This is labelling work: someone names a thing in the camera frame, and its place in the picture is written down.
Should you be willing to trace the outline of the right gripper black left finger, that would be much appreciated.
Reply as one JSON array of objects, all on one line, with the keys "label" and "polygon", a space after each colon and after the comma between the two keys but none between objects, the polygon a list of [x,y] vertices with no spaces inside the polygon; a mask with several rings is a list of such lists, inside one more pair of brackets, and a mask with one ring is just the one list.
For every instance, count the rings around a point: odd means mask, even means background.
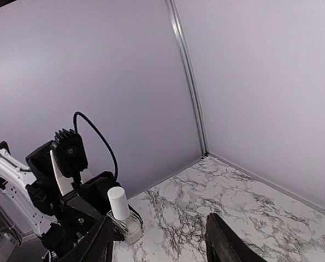
[{"label": "right gripper black left finger", "polygon": [[85,237],[60,261],[112,261],[114,227],[110,218],[102,217]]}]

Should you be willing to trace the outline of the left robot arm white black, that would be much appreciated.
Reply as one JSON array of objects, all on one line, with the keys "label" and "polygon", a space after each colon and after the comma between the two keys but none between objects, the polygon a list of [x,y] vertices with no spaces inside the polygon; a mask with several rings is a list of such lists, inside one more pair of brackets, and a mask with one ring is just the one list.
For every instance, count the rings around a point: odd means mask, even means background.
[{"label": "left robot arm white black", "polygon": [[115,175],[85,179],[88,161],[75,136],[44,144],[22,164],[0,143],[0,192],[9,199],[50,250],[72,249],[102,217],[114,225],[114,239],[135,243],[143,221],[128,204]]}]

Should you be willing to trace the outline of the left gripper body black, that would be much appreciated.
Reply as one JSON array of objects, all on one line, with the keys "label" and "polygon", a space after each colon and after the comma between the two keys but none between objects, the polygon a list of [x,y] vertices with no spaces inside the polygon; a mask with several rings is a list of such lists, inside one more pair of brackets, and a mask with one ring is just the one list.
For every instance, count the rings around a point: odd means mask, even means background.
[{"label": "left gripper body black", "polygon": [[117,178],[112,172],[104,171],[85,182],[75,183],[72,178],[58,177],[61,196],[58,200],[58,218],[65,218],[64,198],[83,198],[102,215],[111,210],[107,192],[117,186]]}]

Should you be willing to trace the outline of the clear nail polish bottle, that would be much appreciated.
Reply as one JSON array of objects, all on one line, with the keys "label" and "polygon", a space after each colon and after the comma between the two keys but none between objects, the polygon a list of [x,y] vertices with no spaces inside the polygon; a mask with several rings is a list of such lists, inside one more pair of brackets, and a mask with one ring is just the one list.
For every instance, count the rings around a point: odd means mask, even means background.
[{"label": "clear nail polish bottle", "polygon": [[113,216],[112,210],[107,213],[117,232],[120,233],[122,241],[129,245],[138,242],[144,235],[143,220],[140,215],[133,209],[130,210],[130,216],[123,220],[117,220]]}]

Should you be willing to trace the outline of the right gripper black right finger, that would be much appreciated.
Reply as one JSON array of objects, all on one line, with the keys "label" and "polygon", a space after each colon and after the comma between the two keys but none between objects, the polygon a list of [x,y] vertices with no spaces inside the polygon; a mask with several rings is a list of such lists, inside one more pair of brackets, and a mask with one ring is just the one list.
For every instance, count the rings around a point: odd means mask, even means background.
[{"label": "right gripper black right finger", "polygon": [[205,243],[207,261],[265,261],[216,213],[207,216]]}]

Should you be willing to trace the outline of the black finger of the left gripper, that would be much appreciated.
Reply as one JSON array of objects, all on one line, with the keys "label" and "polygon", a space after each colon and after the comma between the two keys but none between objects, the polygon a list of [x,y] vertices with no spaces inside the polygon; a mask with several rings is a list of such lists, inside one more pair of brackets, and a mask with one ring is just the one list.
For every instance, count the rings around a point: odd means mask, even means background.
[{"label": "black finger of the left gripper", "polygon": [[111,220],[123,241],[137,242],[143,237],[143,220],[129,205],[113,205]]},{"label": "black finger of the left gripper", "polygon": [[64,230],[73,243],[78,243],[78,240],[103,217],[83,198],[64,198],[63,212],[65,214]]}]

